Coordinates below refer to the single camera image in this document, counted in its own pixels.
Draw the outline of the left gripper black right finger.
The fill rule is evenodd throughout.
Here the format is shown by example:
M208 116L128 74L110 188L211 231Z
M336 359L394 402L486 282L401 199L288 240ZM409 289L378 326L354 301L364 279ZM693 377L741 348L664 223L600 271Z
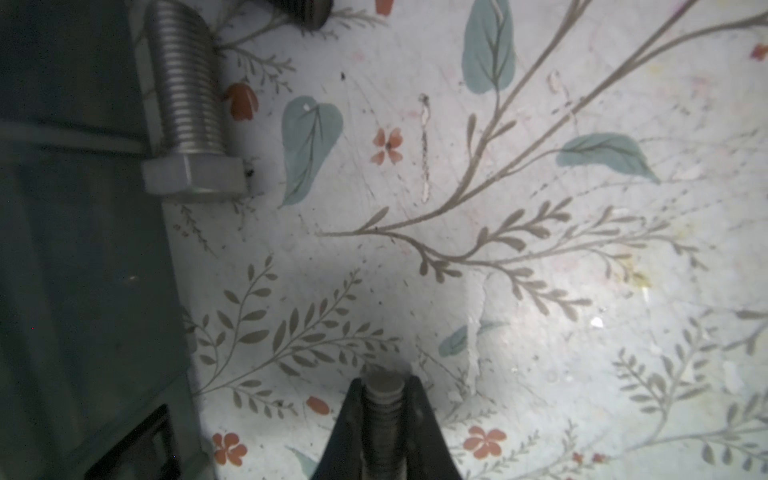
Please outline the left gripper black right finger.
M411 375L404 393L406 479L461 480L422 381Z

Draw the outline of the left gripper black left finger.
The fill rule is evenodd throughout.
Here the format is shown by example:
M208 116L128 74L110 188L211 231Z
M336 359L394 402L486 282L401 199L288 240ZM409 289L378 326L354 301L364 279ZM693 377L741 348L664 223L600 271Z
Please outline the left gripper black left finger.
M364 426L363 383L354 379L312 480L360 480L362 478Z

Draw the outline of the green compartment organizer box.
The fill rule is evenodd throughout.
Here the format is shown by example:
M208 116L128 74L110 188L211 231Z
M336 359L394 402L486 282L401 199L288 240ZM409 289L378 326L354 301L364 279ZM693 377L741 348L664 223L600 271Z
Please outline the green compartment organizer box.
M1 5L1 475L208 479L125 5Z

